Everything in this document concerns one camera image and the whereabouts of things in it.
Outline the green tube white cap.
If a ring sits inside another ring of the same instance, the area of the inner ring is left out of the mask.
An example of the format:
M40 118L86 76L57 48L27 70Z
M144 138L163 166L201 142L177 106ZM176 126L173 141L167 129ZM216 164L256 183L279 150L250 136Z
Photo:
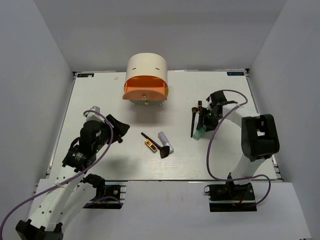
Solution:
M203 137L203 135L205 134L206 132L206 128L205 127L202 127L202 128L199 128L198 130L195 131L195 133L193 134L193 138L195 140L199 140L200 138Z

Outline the black angled makeup brush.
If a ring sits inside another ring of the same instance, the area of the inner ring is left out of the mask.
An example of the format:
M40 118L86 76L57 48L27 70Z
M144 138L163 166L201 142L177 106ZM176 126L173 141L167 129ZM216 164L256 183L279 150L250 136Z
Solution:
M192 138L194 134L195 118L196 118L196 114L198 113L198 108L192 107L191 112L192 112L192 119L191 119L190 137Z

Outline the lilac tube white cap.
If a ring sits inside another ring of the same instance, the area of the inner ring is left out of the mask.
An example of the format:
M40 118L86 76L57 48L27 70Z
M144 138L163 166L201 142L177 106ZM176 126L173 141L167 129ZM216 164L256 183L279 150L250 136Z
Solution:
M161 143L164 145L164 146L168 146L169 147L169 154L172 154L174 152L174 148L173 146L171 145L170 141L168 140L168 138L166 137L166 135L164 134L163 131L159 132L157 134L159 140L161 141Z

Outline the black fan makeup brush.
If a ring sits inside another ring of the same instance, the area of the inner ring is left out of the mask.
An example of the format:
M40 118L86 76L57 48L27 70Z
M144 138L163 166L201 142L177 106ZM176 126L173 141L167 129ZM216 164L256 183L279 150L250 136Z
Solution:
M170 147L167 145L164 146L160 146L159 144L157 144L153 139L151 139L150 137L148 137L145 133L141 132L141 135L144 136L147 140L149 140L153 145L155 145L157 147L157 149L159 150L160 153L160 157L162 159L166 158L169 156L170 153Z

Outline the orange top drawer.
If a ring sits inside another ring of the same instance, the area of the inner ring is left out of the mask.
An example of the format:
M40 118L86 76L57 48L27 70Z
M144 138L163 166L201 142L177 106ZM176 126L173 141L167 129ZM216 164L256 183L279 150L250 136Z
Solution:
M123 100L166 101L169 87L165 80L156 76L140 75L129 78L124 84Z

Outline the cream round drawer organizer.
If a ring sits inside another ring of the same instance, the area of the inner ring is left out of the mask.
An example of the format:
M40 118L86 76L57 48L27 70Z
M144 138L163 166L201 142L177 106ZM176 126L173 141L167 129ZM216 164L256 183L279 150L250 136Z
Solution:
M166 81L168 85L168 68L166 60L155 53L138 53L133 55L127 64L125 82L136 76L154 76ZM134 105L161 106L165 101L128 100Z

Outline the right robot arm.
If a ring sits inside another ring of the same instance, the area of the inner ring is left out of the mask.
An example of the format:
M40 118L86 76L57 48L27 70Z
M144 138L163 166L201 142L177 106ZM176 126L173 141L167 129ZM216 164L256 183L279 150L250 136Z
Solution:
M273 115L249 110L245 107L248 98L243 93L229 91L241 95L244 102L227 100L225 89L211 93L206 98L207 107L198 106L198 124L192 137L199 140L204 133L213 132L206 154L206 164L209 165L211 144L223 121L229 120L241 128L242 155L235 169L224 180L230 183L225 187L226 195L236 200L243 195L243 186L255 178L260 165L279 152L280 142Z

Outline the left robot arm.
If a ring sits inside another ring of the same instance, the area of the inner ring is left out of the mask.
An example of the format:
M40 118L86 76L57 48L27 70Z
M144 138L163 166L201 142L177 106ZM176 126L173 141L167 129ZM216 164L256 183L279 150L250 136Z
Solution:
M97 153L114 142L121 143L130 129L112 115L95 110L84 113L86 121L79 137L70 144L54 185L28 220L20 220L16 232L22 240L61 240L64 233L89 201L105 196L105 179L89 173L97 162Z

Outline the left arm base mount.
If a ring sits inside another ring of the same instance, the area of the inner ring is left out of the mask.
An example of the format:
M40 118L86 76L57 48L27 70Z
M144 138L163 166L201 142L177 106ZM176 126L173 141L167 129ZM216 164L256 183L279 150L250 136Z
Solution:
M126 181L106 181L96 192L84 209L120 210L125 202L127 192Z

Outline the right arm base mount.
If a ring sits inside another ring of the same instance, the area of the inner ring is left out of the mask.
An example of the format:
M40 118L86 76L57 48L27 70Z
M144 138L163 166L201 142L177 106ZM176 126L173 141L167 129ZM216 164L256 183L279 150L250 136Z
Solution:
M256 212L256 198L251 183L235 185L210 184L204 187L204 193L209 196L209 209L212 213Z

